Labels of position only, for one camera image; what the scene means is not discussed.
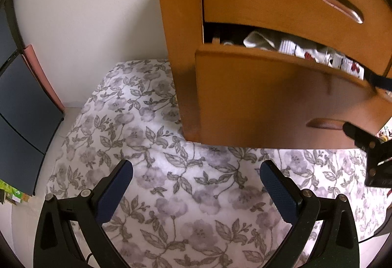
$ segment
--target black bracket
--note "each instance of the black bracket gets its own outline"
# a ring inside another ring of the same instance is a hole
[[[343,131],[367,154],[365,185],[392,188],[392,140],[382,142],[350,122],[343,124]]]
[[[359,267],[358,236],[345,195],[327,199],[318,198],[308,189],[301,191],[271,160],[261,164],[260,179],[283,220],[293,225],[265,268],[293,267],[316,221],[323,224],[313,251],[302,267]]]
[[[131,162],[122,160],[93,190],[74,198],[45,197],[34,245],[34,267],[90,267],[80,250],[70,221],[78,221],[100,267],[129,268],[102,229],[111,219],[131,179]]]

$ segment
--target floral bedspread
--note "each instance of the floral bedspread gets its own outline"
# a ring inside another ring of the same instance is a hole
[[[48,192],[73,197],[119,160],[130,160],[134,177],[103,226],[133,268],[261,267],[291,227],[260,181],[266,159],[301,189],[328,198],[346,194],[360,240],[385,219],[388,190],[364,186],[360,150],[211,147],[185,141],[179,118],[167,60],[119,63],[82,109],[48,183]]]

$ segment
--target leaf pattern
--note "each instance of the leaf pattern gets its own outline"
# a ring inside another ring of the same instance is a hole
[[[392,198],[388,190],[364,186],[366,157],[359,150],[185,141],[167,60],[128,61],[107,73],[65,137],[48,192],[67,198],[92,189],[122,159],[132,162],[133,179],[103,229],[132,268],[264,265],[290,229],[261,184],[264,160],[317,196],[345,194],[359,240],[384,221]],[[316,223],[299,262],[319,230]]]

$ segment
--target black strap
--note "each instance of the black strap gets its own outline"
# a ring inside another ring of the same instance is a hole
[[[373,87],[392,91],[392,79],[384,76],[379,76],[370,70],[365,70],[365,79]]]

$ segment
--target cable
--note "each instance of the cable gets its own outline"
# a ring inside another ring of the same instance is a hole
[[[388,223],[389,223],[391,217],[392,217],[392,214],[391,214],[391,216],[389,216],[387,222],[386,222],[384,225],[381,225],[380,227],[383,227],[383,228],[384,228],[386,225],[388,225]],[[373,236],[370,236],[370,237],[368,237],[368,238],[366,238],[366,239],[364,239],[364,240],[358,242],[358,244],[363,243],[364,241],[368,241],[369,239],[372,239],[373,237],[377,237],[377,236],[380,234],[380,232],[379,232],[377,235],[374,234]]]
[[[89,254],[88,256],[87,256],[87,258],[86,258],[86,262],[87,263],[89,263],[89,259],[90,259],[90,257],[93,255],[93,253],[91,253],[91,254]]]
[[[368,241],[369,239],[372,239],[373,237],[376,237],[376,235],[370,236],[369,238],[366,238],[366,239],[358,242],[358,244],[363,243],[364,241]]]

